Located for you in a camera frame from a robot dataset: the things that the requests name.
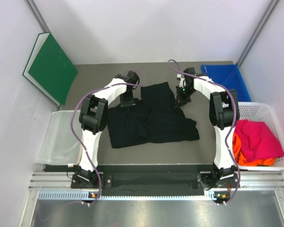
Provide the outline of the black t shirt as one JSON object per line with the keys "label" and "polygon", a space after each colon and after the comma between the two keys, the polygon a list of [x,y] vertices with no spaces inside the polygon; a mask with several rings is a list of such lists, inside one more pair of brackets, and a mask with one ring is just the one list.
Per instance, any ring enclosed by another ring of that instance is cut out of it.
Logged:
{"label": "black t shirt", "polygon": [[186,118],[168,82],[141,88],[135,105],[117,105],[108,110],[108,132],[112,148],[145,143],[199,140],[196,121]]}

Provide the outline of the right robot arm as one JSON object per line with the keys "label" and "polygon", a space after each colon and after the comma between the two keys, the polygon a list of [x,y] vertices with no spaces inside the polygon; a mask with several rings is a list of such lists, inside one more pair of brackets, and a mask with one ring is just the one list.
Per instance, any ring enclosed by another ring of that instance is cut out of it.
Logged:
{"label": "right robot arm", "polygon": [[226,90],[204,74],[196,74],[193,67],[177,74],[176,107],[191,102],[191,95],[198,91],[209,100],[209,120],[215,131],[216,153],[210,175],[200,176],[199,186],[209,190],[223,187],[234,178],[235,159],[232,138],[236,121],[240,118],[237,93]]}

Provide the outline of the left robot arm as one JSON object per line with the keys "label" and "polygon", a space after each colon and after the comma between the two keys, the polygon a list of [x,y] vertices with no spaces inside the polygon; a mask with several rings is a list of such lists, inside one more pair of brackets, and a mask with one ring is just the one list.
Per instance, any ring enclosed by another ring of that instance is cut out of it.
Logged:
{"label": "left robot arm", "polygon": [[77,175],[84,185],[102,187],[98,166],[98,147],[102,131],[108,123],[108,106],[120,98],[121,107],[135,105],[133,90],[142,87],[138,70],[128,70],[114,76],[103,88],[88,92],[81,98],[71,117],[71,131],[83,147]]}

